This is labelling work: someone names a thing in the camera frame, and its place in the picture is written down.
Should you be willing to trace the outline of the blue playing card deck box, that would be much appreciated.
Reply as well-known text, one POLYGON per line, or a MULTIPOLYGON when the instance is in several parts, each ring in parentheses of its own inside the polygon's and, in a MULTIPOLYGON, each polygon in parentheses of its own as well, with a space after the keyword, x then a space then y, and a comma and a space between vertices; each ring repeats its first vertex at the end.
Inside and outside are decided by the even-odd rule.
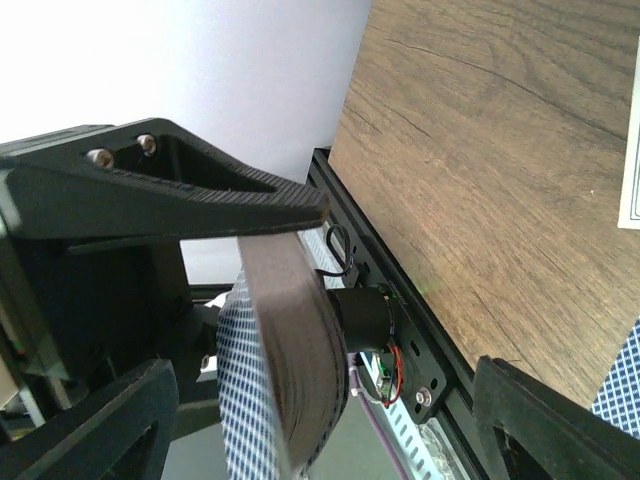
POLYGON ((619 228, 630 230, 639 229, 639 66, 639 54, 636 54, 625 163, 617 223, 619 228))

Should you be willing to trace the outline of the blue playing card deck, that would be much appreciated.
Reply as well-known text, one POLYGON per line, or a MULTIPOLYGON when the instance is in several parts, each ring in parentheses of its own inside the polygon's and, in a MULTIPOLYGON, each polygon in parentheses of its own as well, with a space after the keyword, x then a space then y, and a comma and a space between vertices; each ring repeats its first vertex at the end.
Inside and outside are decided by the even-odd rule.
POLYGON ((220 415, 232 479, 300 479, 346 406, 347 350, 295 233, 241 237, 219 314, 220 415))

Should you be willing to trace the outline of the blue card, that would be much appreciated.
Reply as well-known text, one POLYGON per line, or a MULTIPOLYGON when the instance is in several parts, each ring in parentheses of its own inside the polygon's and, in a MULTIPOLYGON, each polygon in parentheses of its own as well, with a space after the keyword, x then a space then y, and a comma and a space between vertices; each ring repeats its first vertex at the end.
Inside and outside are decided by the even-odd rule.
POLYGON ((635 439, 640 432, 639 331, 636 319, 591 405, 593 414, 635 439))

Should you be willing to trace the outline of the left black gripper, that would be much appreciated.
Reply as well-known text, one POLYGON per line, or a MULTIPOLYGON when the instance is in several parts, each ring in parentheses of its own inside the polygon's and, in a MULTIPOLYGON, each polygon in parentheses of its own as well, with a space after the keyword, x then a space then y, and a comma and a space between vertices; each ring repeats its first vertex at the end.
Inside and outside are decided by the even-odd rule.
POLYGON ((178 426, 220 420, 200 365, 217 316, 192 294, 184 239, 321 225, 319 190, 253 168, 176 123, 82 125, 1 146, 1 215, 13 287, 6 333, 31 375, 96 391, 168 359, 178 426))

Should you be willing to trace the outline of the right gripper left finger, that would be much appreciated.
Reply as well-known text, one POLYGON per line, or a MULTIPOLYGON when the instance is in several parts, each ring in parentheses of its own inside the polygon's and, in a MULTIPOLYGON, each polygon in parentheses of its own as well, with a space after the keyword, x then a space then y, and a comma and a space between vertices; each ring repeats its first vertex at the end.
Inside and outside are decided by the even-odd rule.
POLYGON ((159 479, 179 394, 168 360, 150 360, 1 447, 3 479, 159 479))

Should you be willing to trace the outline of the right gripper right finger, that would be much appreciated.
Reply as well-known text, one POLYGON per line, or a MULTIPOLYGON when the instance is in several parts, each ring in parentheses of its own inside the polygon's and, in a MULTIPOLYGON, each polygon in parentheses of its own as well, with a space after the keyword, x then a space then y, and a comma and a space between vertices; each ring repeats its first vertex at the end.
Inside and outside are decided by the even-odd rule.
POLYGON ((503 359, 479 359, 473 400, 491 479, 639 477, 637 439, 503 359))

